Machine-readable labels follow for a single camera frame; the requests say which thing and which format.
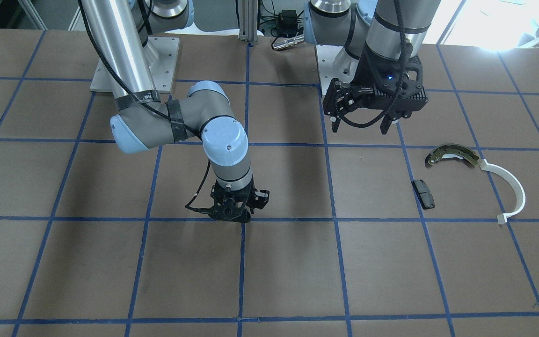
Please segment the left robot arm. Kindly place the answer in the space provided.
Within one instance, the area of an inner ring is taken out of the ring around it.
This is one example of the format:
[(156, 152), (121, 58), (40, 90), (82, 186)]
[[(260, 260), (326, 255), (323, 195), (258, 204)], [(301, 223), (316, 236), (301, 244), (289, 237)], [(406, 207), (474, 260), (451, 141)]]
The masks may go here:
[(351, 79), (334, 77), (322, 106), (333, 132), (411, 117), (429, 97), (419, 58), (438, 0), (310, 0), (304, 8), (304, 40), (335, 45), (357, 62)]

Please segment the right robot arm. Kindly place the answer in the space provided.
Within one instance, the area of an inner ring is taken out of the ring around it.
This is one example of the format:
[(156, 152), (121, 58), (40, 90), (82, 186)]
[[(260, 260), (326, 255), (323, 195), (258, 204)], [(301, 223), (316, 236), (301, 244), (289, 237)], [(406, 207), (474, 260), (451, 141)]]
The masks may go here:
[(209, 208), (194, 211), (215, 220), (249, 222), (263, 209), (268, 190), (257, 190), (248, 156), (248, 135), (229, 98), (213, 81), (199, 81), (183, 99), (162, 102), (152, 67), (160, 52), (153, 34), (193, 23), (190, 0), (80, 0), (85, 29), (109, 74), (117, 115), (110, 127), (127, 154), (198, 137), (215, 174)]

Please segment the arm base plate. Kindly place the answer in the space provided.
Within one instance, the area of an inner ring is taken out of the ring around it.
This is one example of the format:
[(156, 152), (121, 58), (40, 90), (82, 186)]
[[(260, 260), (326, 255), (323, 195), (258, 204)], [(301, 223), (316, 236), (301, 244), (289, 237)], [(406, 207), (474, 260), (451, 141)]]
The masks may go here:
[(351, 57), (344, 47), (336, 45), (316, 46), (317, 68), (320, 77), (321, 98), (325, 97), (333, 78), (347, 85), (353, 81), (358, 60)]
[[(177, 64), (180, 39), (177, 37), (149, 37), (143, 48), (148, 68), (152, 75), (154, 89), (159, 94), (172, 94), (174, 73)], [(99, 60), (90, 85), (93, 92), (113, 93), (121, 87), (113, 80)]]

